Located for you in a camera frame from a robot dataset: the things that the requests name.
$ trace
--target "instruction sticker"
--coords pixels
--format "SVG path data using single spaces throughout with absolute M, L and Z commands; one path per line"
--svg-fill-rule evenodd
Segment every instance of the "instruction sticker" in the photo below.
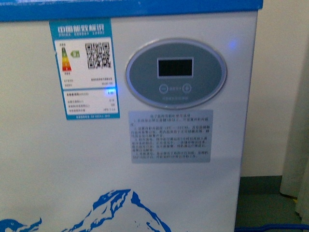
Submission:
M 213 110 L 129 112 L 133 163 L 210 162 Z
M 110 19 L 50 22 L 70 119 L 119 118 Z

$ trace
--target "gray baseboard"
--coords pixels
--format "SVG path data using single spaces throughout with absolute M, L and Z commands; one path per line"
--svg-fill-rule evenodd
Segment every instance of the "gray baseboard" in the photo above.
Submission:
M 239 195 L 280 194 L 281 175 L 241 177 Z

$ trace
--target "white freezer body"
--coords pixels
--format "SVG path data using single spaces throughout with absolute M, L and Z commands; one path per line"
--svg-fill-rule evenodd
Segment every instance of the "white freezer body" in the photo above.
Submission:
M 256 19 L 257 12 L 112 18 L 120 118 L 96 120 L 66 120 L 48 22 L 1 23 L 0 221 L 42 218 L 39 231 L 60 232 L 101 195 L 131 189 L 172 232 L 232 232 Z M 131 161 L 128 112 L 164 109 L 131 94 L 126 65 L 145 44 L 168 38 L 206 43 L 226 62 L 221 91 L 185 110 L 213 110 L 210 162 Z M 113 228 L 132 231 L 122 214 Z

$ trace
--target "gray instruction label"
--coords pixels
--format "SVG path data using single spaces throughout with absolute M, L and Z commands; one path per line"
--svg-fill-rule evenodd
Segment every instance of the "gray instruction label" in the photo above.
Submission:
M 213 110 L 129 112 L 132 163 L 210 162 Z

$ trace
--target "blue cable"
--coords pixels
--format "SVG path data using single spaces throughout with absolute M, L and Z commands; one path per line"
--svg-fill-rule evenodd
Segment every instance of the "blue cable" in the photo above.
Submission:
M 266 224 L 261 227 L 237 227 L 234 232 L 265 232 L 268 230 L 309 230 L 306 224 Z

